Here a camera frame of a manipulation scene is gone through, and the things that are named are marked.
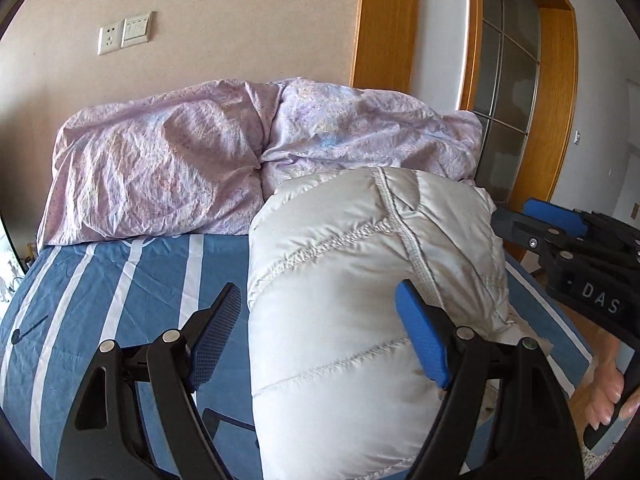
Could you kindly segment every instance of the bed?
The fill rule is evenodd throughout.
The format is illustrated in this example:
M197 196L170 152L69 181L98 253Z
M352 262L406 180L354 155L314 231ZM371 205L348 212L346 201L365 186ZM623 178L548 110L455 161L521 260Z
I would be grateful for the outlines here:
M481 137L469 112L440 116L398 92L301 78L209 82L82 110L58 133L40 256L0 323L0 406L18 437L53 476L100 341L153 341L209 307L227 282L244 306L196 405L251 424L246 233L264 200L284 180L363 166L464 180ZM507 268L511 303L553 343L550 362L570 396L590 351L519 264L508 258ZM140 388L155 460L175 473L149 384ZM478 429L469 467L488 430ZM214 444L236 478L262 478L255 433L222 422Z
M50 475L68 410L98 343L108 337L121 346L152 341L210 306L226 282L238 285L246 300L247 267L245 236L138 237L43 251L0 324L0 386L8 420ZM554 344L552 367L570 396L589 365L590 350L510 257L507 269L511 303ZM245 304L212 380L196 393L196 404L201 412L209 407L251 424L247 319ZM143 387L141 397L154 457L175 473L150 389ZM470 468L481 463L489 430L490 422L478 429L466 461ZM251 431L222 423L214 443L236 478L262 477Z

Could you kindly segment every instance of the clamp jaw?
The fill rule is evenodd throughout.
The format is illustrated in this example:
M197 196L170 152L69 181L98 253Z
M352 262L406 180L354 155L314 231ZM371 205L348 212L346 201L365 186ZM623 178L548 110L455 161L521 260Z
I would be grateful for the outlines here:
M584 445L593 449L640 387L640 231L600 213L567 211L533 200L527 207L536 217L499 207L492 217L496 235L540 257L550 297L636 351L610 424L584 431Z
M425 375L445 391L408 479L584 478L564 393L535 339L512 346L456 327L409 280L398 285L396 309ZM483 466L460 475L490 379L500 379L500 393L488 455Z
M145 345L103 341L76 393L62 434L56 477L65 480L232 480L191 393L211 378L238 320L239 289L227 283L214 304ZM153 460L137 382L150 382L180 477Z

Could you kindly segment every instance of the white down jacket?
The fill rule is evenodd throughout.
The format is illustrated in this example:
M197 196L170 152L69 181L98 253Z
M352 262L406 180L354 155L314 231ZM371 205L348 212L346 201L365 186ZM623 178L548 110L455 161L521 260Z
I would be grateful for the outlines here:
M266 480L374 480L412 464L441 391L396 313L401 280L485 338L535 336L508 303L493 210L482 189L398 168L296 178L270 197L248 281Z

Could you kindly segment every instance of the wooden door frame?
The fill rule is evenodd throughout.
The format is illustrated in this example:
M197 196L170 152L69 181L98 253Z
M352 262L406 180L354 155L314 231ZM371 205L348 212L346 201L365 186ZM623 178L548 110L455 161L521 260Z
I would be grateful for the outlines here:
M566 153L578 85L578 35L569 0L533 0L540 8L540 72L527 144L508 207L550 200ZM480 72L482 0L469 1L466 70L460 107L472 110ZM521 259L525 250L508 246Z
M408 94L419 0L359 0L350 84Z

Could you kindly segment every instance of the hand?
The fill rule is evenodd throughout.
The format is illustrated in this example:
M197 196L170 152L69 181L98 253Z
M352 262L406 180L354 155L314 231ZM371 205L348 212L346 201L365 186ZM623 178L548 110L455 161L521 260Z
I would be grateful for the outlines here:
M597 430L600 424L611 422L614 404L620 400L625 385L624 377L616 367L620 341L610 333L602 331L596 346L598 364L593 373L591 399L585 409L587 421L594 430ZM620 418L631 418L638 410L638 406L640 406L640 389L636 390L620 409Z

